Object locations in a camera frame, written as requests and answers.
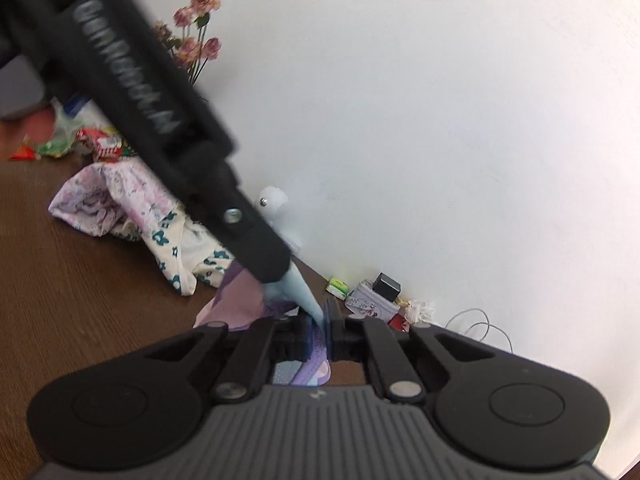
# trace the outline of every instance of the white knob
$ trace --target white knob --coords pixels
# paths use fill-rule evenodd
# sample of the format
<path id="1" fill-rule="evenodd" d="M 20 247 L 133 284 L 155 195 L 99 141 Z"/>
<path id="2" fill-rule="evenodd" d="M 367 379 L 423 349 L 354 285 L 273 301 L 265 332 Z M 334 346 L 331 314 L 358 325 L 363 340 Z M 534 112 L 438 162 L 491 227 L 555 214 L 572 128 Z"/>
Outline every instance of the white knob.
<path id="1" fill-rule="evenodd" d="M 258 193 L 254 206 L 269 224 L 273 224 L 276 217 L 283 213 L 288 201 L 286 193 L 279 187 L 267 186 Z"/>

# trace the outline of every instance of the white cable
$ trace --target white cable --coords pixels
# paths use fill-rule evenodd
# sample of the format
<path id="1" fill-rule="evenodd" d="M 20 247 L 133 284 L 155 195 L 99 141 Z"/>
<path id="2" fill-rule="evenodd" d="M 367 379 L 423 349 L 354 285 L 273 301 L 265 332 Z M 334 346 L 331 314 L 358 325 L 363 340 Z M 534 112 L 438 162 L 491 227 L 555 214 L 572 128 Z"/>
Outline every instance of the white cable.
<path id="1" fill-rule="evenodd" d="M 511 338 L 507 335 L 507 333 L 503 329 L 498 328 L 495 325 L 487 324 L 484 321 L 478 321 L 477 323 L 473 323 L 473 325 L 471 325 L 469 328 L 467 328 L 466 332 L 464 333 L 464 335 L 467 335 L 469 333 L 469 331 L 473 327 L 479 326 L 479 325 L 486 325 L 487 326 L 487 330 L 484 333 L 484 335 L 482 336 L 482 339 L 479 339 L 478 341 L 482 341 L 486 337 L 486 335 L 489 333 L 489 330 L 491 330 L 492 328 L 495 328 L 498 332 L 502 332 L 502 334 L 504 334 L 505 338 L 507 338 L 507 342 L 509 343 L 510 352 L 513 354 L 513 345 L 511 344 Z"/>
<path id="2" fill-rule="evenodd" d="M 481 312 L 482 315 L 484 316 L 484 318 L 486 319 L 486 332 L 484 332 L 484 335 L 479 339 L 480 341 L 484 340 L 486 335 L 489 333 L 489 328 L 492 325 L 491 325 L 491 322 L 489 322 L 489 316 L 487 316 L 486 312 L 484 310 L 482 310 L 481 308 L 468 308 L 466 310 L 463 310 L 462 312 L 457 313 L 455 316 L 453 316 L 451 319 L 449 319 L 447 321 L 447 324 L 444 326 L 444 328 L 449 328 L 449 325 L 451 324 L 451 322 L 454 319 L 456 319 L 457 317 L 462 316 L 463 314 L 467 314 L 468 312 Z"/>

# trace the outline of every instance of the round black pad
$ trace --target round black pad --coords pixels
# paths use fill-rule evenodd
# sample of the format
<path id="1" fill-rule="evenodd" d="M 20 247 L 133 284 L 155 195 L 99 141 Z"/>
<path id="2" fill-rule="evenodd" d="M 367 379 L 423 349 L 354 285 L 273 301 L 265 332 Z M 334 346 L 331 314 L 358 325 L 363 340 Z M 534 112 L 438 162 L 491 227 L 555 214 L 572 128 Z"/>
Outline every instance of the round black pad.
<path id="1" fill-rule="evenodd" d="M 485 463 L 555 470 L 593 458 L 609 409 L 590 384 L 520 358 L 461 364 L 434 414 L 444 433 Z"/>
<path id="2" fill-rule="evenodd" d="M 146 410 L 146 394 L 127 384 L 102 384 L 76 397 L 76 417 L 92 426 L 124 426 Z"/>
<path id="3" fill-rule="evenodd" d="M 121 470 L 178 449 L 204 406 L 171 363 L 135 358 L 62 377 L 33 398 L 31 436 L 47 460 L 85 470 Z"/>
<path id="4" fill-rule="evenodd" d="M 564 412 L 564 400 L 538 384 L 510 384 L 489 398 L 493 412 L 505 422 L 520 426 L 544 426 Z"/>

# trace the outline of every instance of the light blue fabric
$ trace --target light blue fabric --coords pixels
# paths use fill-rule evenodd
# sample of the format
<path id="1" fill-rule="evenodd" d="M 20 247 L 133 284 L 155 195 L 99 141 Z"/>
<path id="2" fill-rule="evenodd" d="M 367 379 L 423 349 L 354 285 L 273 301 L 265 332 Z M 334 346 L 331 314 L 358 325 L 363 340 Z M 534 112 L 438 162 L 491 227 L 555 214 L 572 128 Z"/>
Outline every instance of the light blue fabric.
<path id="1" fill-rule="evenodd" d="M 301 367 L 300 361 L 284 361 L 276 364 L 271 384 L 290 384 Z"/>
<path id="2" fill-rule="evenodd" d="M 324 319 L 322 309 L 293 262 L 279 282 L 265 283 L 262 285 L 262 289 L 264 291 L 264 303 L 278 300 L 293 301 L 302 307 L 319 326 L 322 326 L 322 320 Z"/>

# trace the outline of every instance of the gray ribbed plate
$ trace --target gray ribbed plate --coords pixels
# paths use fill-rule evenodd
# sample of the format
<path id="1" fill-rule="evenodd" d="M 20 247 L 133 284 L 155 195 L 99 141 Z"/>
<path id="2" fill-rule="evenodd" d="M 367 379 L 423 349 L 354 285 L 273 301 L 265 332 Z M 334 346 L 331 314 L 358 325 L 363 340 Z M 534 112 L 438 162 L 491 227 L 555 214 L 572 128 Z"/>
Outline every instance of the gray ribbed plate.
<path id="1" fill-rule="evenodd" d="M 417 408 L 371 386 L 265 386 L 254 400 L 212 410 L 184 447 L 147 466 L 96 473 L 47 463 L 35 480 L 218 479 L 602 480 L 587 464 L 531 475 L 477 464 L 451 449 Z"/>

